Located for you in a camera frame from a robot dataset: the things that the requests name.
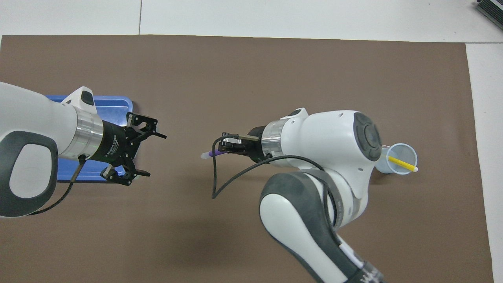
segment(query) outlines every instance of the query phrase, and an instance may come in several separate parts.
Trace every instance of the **circular button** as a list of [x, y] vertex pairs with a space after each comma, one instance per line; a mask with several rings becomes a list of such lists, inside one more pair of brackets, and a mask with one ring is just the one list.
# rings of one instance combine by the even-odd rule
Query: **circular button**
[[377, 130], [374, 125], [367, 125], [365, 127], [365, 139], [367, 140], [368, 144], [373, 148], [377, 148], [380, 146], [379, 134], [377, 133]]

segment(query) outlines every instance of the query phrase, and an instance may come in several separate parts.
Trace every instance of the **black button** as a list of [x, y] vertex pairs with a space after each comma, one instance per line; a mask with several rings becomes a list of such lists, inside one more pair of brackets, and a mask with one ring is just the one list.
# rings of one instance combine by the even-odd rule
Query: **black button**
[[288, 115], [287, 115], [287, 117], [288, 117], [288, 116], [297, 115], [297, 114], [299, 114], [299, 113], [300, 113], [300, 111], [302, 111], [302, 109], [297, 109], [297, 110], [293, 111], [292, 113], [288, 114]]
[[365, 127], [365, 139], [367, 140], [368, 144], [373, 148], [377, 148], [380, 146], [379, 134], [377, 133], [375, 125], [368, 125]]
[[80, 99], [86, 104], [94, 105], [93, 95], [90, 92], [82, 91]]

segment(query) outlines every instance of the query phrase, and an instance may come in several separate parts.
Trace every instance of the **black cable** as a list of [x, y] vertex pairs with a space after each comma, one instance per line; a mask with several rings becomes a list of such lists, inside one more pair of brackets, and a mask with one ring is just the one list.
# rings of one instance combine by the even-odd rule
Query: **black cable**
[[68, 185], [68, 189], [66, 189], [66, 192], [63, 194], [63, 196], [61, 198], [58, 199], [57, 202], [53, 203], [51, 206], [48, 206], [48, 207], [46, 207], [44, 209], [35, 211], [35, 212], [30, 213], [28, 215], [37, 215], [37, 214], [40, 214], [40, 213], [44, 213], [44, 212], [50, 210], [51, 208], [55, 207], [56, 205], [58, 205], [60, 202], [62, 202], [64, 200], [64, 198], [68, 195], [68, 193], [70, 193], [70, 190], [73, 187], [73, 183], [76, 181], [77, 176], [79, 175], [79, 173], [82, 170], [82, 167], [84, 166], [85, 163], [86, 163], [86, 157], [84, 155], [79, 156], [78, 157], [78, 167], [77, 167], [77, 169], [73, 173], [73, 176], [70, 179], [70, 184]]
[[[213, 145], [211, 147], [211, 153], [213, 154], [213, 193], [211, 195], [212, 199], [215, 199], [218, 196], [218, 194], [226, 186], [228, 186], [230, 183], [232, 183], [235, 179], [241, 177], [246, 172], [249, 172], [249, 171], [257, 168], [258, 166], [261, 166], [261, 165], [264, 165], [264, 164], [269, 164], [272, 161], [276, 161], [276, 160], [280, 160], [280, 159], [299, 159], [299, 160], [303, 160], [303, 161], [306, 161], [308, 163], [311, 163], [312, 165], [314, 165], [319, 170], [325, 171], [325, 169], [323, 169], [323, 167], [320, 164], [318, 164], [317, 162], [312, 161], [311, 159], [305, 158], [305, 157], [302, 157], [302, 156], [298, 156], [298, 155], [283, 155], [283, 156], [270, 157], [270, 158], [268, 158], [266, 160], [263, 160], [263, 161], [260, 161], [258, 163], [255, 163], [255, 164], [251, 165], [250, 167], [248, 167], [248, 168], [242, 170], [241, 172], [237, 173], [232, 178], [230, 178], [227, 182], [225, 182], [218, 190], [216, 190], [216, 188], [217, 188], [217, 162], [216, 162], [216, 158], [215, 158], [215, 146], [216, 146], [216, 144], [219, 141], [224, 140], [226, 138], [230, 138], [230, 137], [231, 138], [238, 138], [239, 135], [237, 135], [237, 134], [228, 134], [228, 135], [221, 136], [221, 137], [219, 137], [219, 138], [217, 138], [215, 140], [215, 142], [213, 143]], [[337, 237], [337, 235], [332, 230], [333, 223], [332, 223], [332, 221], [330, 221], [330, 214], [328, 213], [328, 198], [330, 197], [330, 200], [332, 201], [332, 204], [333, 204], [333, 196], [331, 195], [331, 192], [329, 192], [327, 186], [328, 185], [323, 182], [323, 210], [325, 212], [325, 219], [326, 219], [326, 223], [328, 224], [328, 230], [330, 231], [330, 236], [337, 243], [337, 245], [341, 245], [342, 242], [339, 240], [339, 238]]]
[[237, 173], [236, 175], [234, 175], [232, 178], [230, 178], [227, 182], [225, 182], [225, 184], [223, 184], [218, 190], [216, 189], [217, 188], [217, 162], [216, 162], [216, 158], [215, 158], [215, 145], [225, 139], [225, 138], [237, 138], [239, 137], [239, 135], [237, 134], [228, 134], [228, 135], [224, 135], [224, 136], [221, 136], [219, 138], [217, 138], [215, 140], [215, 142], [213, 143], [212, 147], [211, 147], [211, 153], [213, 154], [213, 193], [211, 195], [211, 198], [214, 199], [218, 196], [218, 194], [226, 187], [228, 186], [230, 183], [232, 183], [235, 179], [239, 178], [241, 175], [243, 175], [244, 173], [250, 171], [250, 170], [253, 170], [255, 168], [257, 168], [258, 166], [260, 165], [263, 165], [263, 164], [268, 164], [269, 162], [272, 162], [272, 161], [276, 161], [276, 160], [280, 160], [280, 159], [299, 159], [299, 160], [303, 160], [303, 161], [306, 161], [308, 163], [311, 163], [312, 165], [314, 165], [316, 168], [322, 170], [322, 171], [325, 171], [323, 169], [323, 167], [310, 160], [309, 158], [305, 158], [305, 157], [302, 157], [302, 156], [298, 156], [298, 155], [283, 155], [283, 156], [276, 156], [276, 157], [271, 157], [271, 158], [268, 158], [266, 160], [263, 160], [263, 161], [260, 161], [258, 163], [255, 163], [253, 165], [251, 165], [250, 167], [244, 169], [243, 171]]

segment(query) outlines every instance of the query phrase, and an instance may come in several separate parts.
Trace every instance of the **white plastic casing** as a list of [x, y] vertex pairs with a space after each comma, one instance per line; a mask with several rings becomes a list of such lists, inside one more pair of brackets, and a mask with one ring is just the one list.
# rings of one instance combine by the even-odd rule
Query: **white plastic casing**
[[[77, 159], [79, 153], [91, 156], [101, 142], [103, 123], [94, 102], [90, 105], [80, 99], [82, 91], [89, 92], [88, 100], [92, 101], [91, 90], [81, 87], [63, 103], [56, 103], [39, 93], [0, 82], [0, 142], [15, 131], [35, 133], [53, 140], [60, 157]], [[9, 180], [4, 181], [15, 196], [33, 199], [46, 191], [53, 170], [49, 148], [28, 143], [15, 159]]]
[[12, 131], [27, 131], [53, 139], [60, 153], [68, 147], [77, 125], [73, 106], [1, 82], [0, 94], [0, 140]]
[[[365, 211], [369, 199], [368, 194], [365, 194], [360, 199], [356, 199], [352, 194], [352, 190], [349, 184], [346, 182], [343, 176], [328, 168], [325, 168], [325, 171], [329, 174], [333, 182], [336, 184], [337, 190], [343, 202], [344, 213], [343, 219], [341, 221], [341, 227], [343, 227], [344, 225], [358, 218], [363, 213], [363, 211]], [[306, 174], [306, 176], [309, 177], [316, 186], [320, 201], [323, 202], [323, 184], [309, 174]], [[328, 214], [330, 220], [333, 221], [334, 211], [331, 201], [328, 202]]]
[[[280, 155], [299, 155], [309, 158], [324, 168], [338, 172], [349, 184], [354, 196], [358, 199], [366, 196], [370, 174], [375, 161], [367, 159], [360, 151], [354, 133], [354, 114], [357, 111], [341, 110], [308, 115], [305, 108], [299, 113], [280, 119], [287, 121], [281, 130], [281, 151], [272, 153]], [[285, 159], [272, 162], [281, 167], [312, 168], [313, 165], [296, 159]]]
[[260, 203], [260, 217], [271, 236], [298, 254], [323, 282], [343, 283], [348, 280], [316, 244], [301, 216], [285, 197], [266, 195]]

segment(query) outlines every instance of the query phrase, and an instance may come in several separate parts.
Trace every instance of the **silver metal ring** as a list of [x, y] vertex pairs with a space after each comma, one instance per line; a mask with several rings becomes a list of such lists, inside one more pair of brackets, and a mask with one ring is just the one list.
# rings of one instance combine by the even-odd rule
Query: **silver metal ring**
[[75, 135], [70, 145], [59, 156], [76, 160], [82, 154], [93, 156], [103, 139], [103, 121], [98, 115], [74, 107], [77, 112]]
[[273, 157], [283, 155], [281, 150], [281, 131], [288, 119], [272, 121], [267, 124], [262, 133], [262, 152], [264, 156], [271, 154]]

